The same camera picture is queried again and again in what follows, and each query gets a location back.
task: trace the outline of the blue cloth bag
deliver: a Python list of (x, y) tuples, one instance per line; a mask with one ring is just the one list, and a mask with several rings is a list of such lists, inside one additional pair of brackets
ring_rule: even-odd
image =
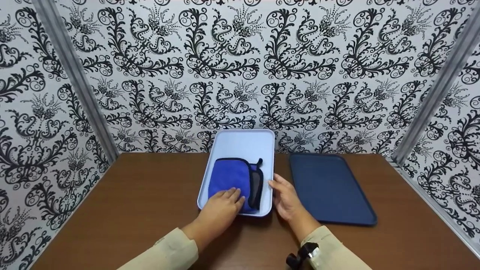
[(260, 198), (264, 183), (264, 174), (260, 169), (263, 160), (251, 164), (240, 158), (215, 160), (208, 185), (208, 197), (218, 191), (233, 187), (240, 189), (240, 196), (245, 196), (241, 212), (248, 213), (260, 209)]

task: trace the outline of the right hand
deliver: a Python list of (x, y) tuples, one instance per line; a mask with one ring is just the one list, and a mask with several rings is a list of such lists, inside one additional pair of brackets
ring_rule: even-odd
[(303, 207), (290, 182), (274, 173), (268, 184), (275, 190), (273, 203), (283, 219), (290, 225), (299, 242), (315, 231), (321, 224)]
[(268, 184), (274, 189), (273, 203), (279, 215), (290, 222), (298, 213), (305, 211), (301, 204), (297, 192), (289, 181), (285, 180), (280, 175), (274, 173), (273, 181), (268, 181)]

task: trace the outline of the brown table surface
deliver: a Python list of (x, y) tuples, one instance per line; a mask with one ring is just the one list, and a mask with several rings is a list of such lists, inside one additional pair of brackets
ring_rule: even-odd
[[(480, 269), (480, 261), (380, 155), (344, 155), (378, 216), (375, 227), (328, 225), (374, 270)], [(198, 214), (208, 154), (124, 153), (33, 265), (116, 269)], [(291, 179), (288, 156), (275, 172)], [(285, 268), (297, 251), (273, 210), (237, 217), (200, 255), (194, 269)]]

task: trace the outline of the floral pattern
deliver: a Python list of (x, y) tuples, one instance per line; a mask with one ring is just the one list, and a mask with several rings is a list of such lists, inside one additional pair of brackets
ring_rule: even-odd
[[(75, 47), (102, 48), (96, 19), (69, 8)], [(31, 2), (0, 14), (0, 270), (24, 270), (109, 164)], [(102, 59), (83, 58), (85, 72), (109, 75)]]
[(403, 169), (480, 243), (480, 94), (467, 80), (477, 50), (456, 78)]
[[(27, 269), (108, 162), (31, 1), (8, 1), (0, 9), (0, 269)], [(473, 2), (55, 1), (120, 151), (209, 152), (219, 130), (268, 128), (280, 152), (385, 157)], [(480, 98), (469, 88), (478, 48), (405, 165), (472, 237), (480, 230)], [(448, 193), (438, 179), (450, 179), (441, 182)]]
[[(112, 74), (88, 76), (121, 151), (170, 151), (166, 135), (179, 131), (189, 143), (173, 149), (209, 151), (221, 129), (269, 128), (279, 151), (386, 157), (463, 29), (469, 5), (57, 1), (74, 44), (91, 40), (84, 43), (92, 49), (76, 47), (79, 57), (107, 57), (112, 66)], [(474, 80), (475, 69), (465, 67), (465, 80)]]

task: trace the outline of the black wrist strap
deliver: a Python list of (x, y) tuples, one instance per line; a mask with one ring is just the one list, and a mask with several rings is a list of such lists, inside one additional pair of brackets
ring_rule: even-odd
[(302, 266), (304, 260), (308, 258), (312, 258), (315, 254), (315, 249), (318, 248), (317, 243), (306, 242), (301, 248), (298, 250), (297, 255), (295, 256), (293, 253), (290, 253), (287, 256), (287, 265), (292, 270), (298, 270)]

